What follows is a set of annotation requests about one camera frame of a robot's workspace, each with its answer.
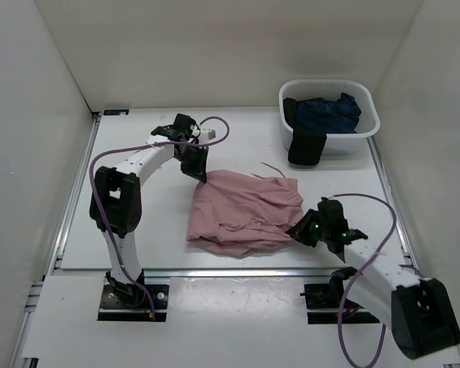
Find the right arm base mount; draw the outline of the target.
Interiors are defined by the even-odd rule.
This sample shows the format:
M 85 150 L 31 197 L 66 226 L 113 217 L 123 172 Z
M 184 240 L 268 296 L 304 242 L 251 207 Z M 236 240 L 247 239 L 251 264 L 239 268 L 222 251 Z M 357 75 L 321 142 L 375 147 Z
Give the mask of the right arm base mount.
M 339 300 L 328 284 L 305 284 L 304 297 L 309 325 L 337 324 Z M 378 324 L 379 320 L 354 302 L 346 301 L 343 324 Z

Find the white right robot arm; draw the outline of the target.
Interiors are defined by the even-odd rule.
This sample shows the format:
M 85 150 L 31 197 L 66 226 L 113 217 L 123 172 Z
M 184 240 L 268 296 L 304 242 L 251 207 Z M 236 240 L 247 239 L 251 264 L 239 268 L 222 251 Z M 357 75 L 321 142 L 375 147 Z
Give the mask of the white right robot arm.
M 445 285 L 402 266 L 351 228 L 338 195 L 323 197 L 316 209 L 288 230 L 302 245 L 323 242 L 346 266 L 331 275 L 329 297 L 339 306 L 337 323 L 352 301 L 378 319 L 411 360 L 460 344 L 460 329 Z

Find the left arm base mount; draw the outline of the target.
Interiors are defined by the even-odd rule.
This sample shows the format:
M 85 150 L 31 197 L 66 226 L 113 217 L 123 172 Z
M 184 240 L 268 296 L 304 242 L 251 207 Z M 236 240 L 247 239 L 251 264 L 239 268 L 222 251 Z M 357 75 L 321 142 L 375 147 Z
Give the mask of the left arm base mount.
M 152 298 L 154 310 L 151 309 L 151 304 L 143 292 L 133 300 L 122 296 L 105 281 L 97 319 L 116 322 L 165 322 L 169 303 L 169 285 L 148 284 L 146 289 Z

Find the pink trousers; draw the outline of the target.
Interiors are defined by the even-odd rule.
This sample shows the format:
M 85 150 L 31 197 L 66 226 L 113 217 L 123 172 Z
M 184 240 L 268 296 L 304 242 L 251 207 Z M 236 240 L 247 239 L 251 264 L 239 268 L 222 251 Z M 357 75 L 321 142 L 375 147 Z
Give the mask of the pink trousers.
M 298 180 L 282 173 L 213 170 L 194 189 L 186 241 L 232 258 L 272 253 L 291 242 L 287 231 L 303 218 L 303 202 Z

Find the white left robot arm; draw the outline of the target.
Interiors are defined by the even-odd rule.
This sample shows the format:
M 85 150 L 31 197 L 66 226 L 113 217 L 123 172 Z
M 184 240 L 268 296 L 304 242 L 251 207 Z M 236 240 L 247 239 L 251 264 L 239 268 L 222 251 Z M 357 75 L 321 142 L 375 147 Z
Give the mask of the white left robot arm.
M 142 217 L 143 184 L 173 159 L 179 161 L 183 174 L 206 182 L 209 146 L 215 141 L 214 130 L 179 113 L 170 125 L 156 127 L 144 145 L 130 148 L 130 157 L 122 163 L 90 168 L 89 215 L 107 243 L 111 262 L 107 281 L 129 308 L 153 306 L 134 235 Z

